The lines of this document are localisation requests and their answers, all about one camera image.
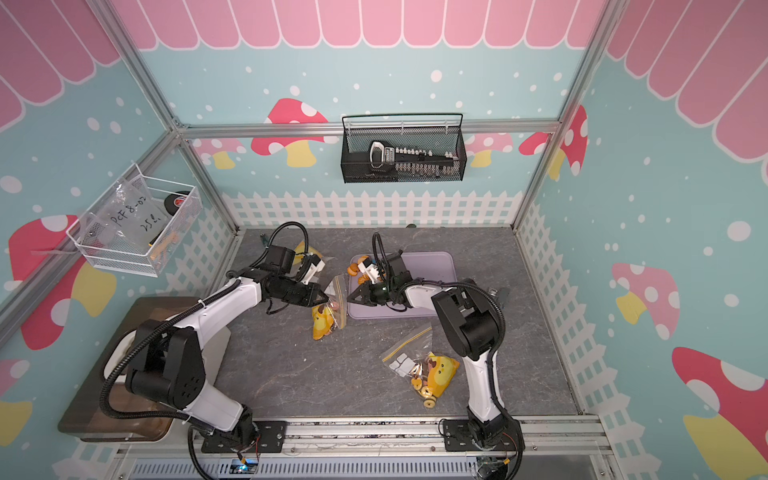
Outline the pile of orange cookies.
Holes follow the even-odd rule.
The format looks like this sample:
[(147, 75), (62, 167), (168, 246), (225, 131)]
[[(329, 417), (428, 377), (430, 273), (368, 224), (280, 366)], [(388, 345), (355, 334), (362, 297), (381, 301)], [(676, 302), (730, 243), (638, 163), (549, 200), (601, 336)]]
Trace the pile of orange cookies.
[(365, 283), (376, 284), (380, 282), (380, 274), (376, 262), (367, 255), (359, 256), (347, 268), (348, 275), (358, 285)]

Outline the small grey metal clip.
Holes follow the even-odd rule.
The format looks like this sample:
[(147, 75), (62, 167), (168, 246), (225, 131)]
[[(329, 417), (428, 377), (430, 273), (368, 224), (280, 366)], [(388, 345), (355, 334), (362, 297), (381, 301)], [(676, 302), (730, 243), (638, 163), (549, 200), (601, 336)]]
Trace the small grey metal clip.
[(496, 304), (501, 310), (505, 308), (505, 305), (509, 299), (511, 290), (508, 287), (502, 287), (499, 289), (491, 288), (488, 290), (489, 295), (494, 299)]

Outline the black tape roll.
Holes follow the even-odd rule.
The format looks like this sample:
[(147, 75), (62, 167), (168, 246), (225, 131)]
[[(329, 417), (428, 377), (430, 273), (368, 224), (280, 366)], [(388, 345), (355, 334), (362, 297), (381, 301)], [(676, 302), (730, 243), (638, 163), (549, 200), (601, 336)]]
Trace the black tape roll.
[(194, 199), (190, 199), (191, 192), (189, 190), (177, 191), (168, 194), (163, 200), (163, 206), (165, 211), (170, 216), (176, 216), (179, 212), (184, 215), (191, 215), (196, 212), (196, 204)]

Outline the aluminium front rail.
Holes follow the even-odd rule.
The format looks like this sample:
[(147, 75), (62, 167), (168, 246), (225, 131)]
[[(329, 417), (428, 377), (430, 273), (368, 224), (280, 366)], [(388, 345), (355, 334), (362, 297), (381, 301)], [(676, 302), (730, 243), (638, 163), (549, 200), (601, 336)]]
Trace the aluminium front rail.
[(619, 479), (595, 416), (522, 416), (517, 446), (504, 434), (488, 448), (459, 417), (293, 418), (259, 422), (259, 442), (241, 455), (187, 440), (175, 426), (156, 444), (119, 449), (110, 479)]

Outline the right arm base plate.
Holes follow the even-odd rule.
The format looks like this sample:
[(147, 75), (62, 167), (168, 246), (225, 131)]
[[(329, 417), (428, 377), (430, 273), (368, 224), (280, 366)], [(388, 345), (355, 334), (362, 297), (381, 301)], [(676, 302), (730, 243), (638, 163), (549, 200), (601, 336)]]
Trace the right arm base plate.
[(442, 419), (438, 433), (448, 452), (503, 451), (522, 452), (525, 440), (517, 420), (500, 416), (480, 422), (475, 419)]

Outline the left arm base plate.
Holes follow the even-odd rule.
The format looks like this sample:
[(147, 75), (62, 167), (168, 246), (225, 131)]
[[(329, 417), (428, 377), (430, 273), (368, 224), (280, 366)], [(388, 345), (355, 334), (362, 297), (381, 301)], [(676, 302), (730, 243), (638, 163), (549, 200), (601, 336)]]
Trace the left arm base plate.
[(204, 437), (201, 451), (205, 454), (281, 453), (287, 426), (286, 421), (258, 420), (240, 425), (232, 432), (216, 431)]

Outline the ziploc bag of mixed cookies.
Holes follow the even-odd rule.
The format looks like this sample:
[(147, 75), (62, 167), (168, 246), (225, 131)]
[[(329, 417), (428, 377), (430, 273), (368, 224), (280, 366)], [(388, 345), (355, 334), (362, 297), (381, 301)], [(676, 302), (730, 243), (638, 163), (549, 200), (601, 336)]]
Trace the ziploc bag of mixed cookies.
[(346, 276), (335, 276), (323, 294), (326, 297), (324, 302), (312, 308), (314, 340), (321, 340), (336, 330), (344, 329), (348, 321)]

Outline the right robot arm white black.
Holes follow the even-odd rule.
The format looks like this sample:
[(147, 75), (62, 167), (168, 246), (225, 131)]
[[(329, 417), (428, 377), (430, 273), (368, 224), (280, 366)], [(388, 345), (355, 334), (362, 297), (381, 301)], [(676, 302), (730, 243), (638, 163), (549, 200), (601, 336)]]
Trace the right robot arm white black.
[(519, 421), (514, 419), (498, 391), (497, 352), (506, 320), (496, 299), (471, 280), (440, 282), (412, 279), (397, 287), (368, 281), (347, 296), (353, 304), (428, 309), (437, 315), (444, 334), (461, 357), (468, 383), (468, 431), (481, 449), (509, 440), (518, 456), (525, 449)]

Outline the socket set in basket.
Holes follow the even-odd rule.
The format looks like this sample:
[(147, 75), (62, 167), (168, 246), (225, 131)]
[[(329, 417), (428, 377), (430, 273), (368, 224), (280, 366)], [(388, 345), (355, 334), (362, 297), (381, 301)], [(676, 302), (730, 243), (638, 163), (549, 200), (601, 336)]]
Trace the socket set in basket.
[(460, 181), (466, 159), (455, 152), (396, 147), (372, 141), (360, 151), (342, 152), (341, 171), (346, 183)]

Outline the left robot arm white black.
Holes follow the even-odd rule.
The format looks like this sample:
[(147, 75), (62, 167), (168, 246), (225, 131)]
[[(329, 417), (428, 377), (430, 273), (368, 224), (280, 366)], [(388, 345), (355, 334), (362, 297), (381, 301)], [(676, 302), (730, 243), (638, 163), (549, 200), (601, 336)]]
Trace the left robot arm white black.
[[(142, 323), (130, 349), (105, 377), (101, 412), (118, 420), (178, 419), (226, 449), (250, 449), (259, 439), (252, 411), (207, 379), (203, 351), (232, 321), (262, 302), (305, 308), (326, 303), (328, 296), (314, 280), (324, 266), (309, 249), (296, 252), (268, 243), (254, 262), (230, 272), (226, 284), (211, 296), (166, 320)], [(113, 407), (111, 392), (119, 379), (128, 392), (162, 405), (162, 410)]]

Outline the ziploc bag near right arm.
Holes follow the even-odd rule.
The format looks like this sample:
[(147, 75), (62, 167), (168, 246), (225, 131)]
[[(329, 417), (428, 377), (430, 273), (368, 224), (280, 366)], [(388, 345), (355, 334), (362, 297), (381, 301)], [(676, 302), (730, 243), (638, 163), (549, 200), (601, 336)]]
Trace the ziploc bag near right arm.
[(433, 350), (433, 328), (429, 324), (407, 332), (380, 360), (385, 368), (407, 379), (412, 390), (424, 401), (437, 401), (450, 386), (460, 369), (460, 362)]

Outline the ziploc bag of orange cookies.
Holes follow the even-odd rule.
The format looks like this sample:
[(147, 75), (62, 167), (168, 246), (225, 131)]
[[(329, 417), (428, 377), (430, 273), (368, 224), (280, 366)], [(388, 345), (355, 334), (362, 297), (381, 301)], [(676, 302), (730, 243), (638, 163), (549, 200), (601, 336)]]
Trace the ziploc bag of orange cookies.
[(306, 255), (316, 255), (320, 259), (324, 258), (324, 255), (320, 251), (318, 251), (316, 248), (312, 246), (308, 246), (305, 241), (300, 242), (297, 245), (297, 247), (294, 249), (294, 252), (295, 252), (295, 257), (293, 261), (294, 265), (299, 265), (302, 259)]

